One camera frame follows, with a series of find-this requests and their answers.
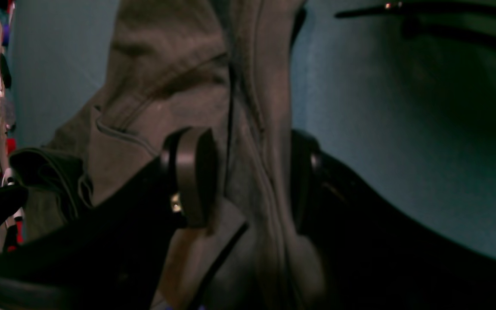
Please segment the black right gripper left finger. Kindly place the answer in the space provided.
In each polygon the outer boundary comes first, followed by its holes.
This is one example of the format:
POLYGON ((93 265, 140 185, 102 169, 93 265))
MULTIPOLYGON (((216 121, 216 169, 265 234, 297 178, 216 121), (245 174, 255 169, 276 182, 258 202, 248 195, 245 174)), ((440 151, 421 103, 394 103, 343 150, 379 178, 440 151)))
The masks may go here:
POLYGON ((217 159, 211 128, 169 135, 95 210, 0 255, 0 309, 148 309, 175 231, 208 222, 217 159))

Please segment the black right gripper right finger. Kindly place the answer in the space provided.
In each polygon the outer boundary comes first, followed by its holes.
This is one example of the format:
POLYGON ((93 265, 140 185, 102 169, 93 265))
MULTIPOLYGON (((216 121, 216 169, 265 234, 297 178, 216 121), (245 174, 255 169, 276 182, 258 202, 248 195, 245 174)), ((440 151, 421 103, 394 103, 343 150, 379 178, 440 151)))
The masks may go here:
POLYGON ((496 310, 496 259, 412 220, 296 130, 291 201, 344 310, 496 310))

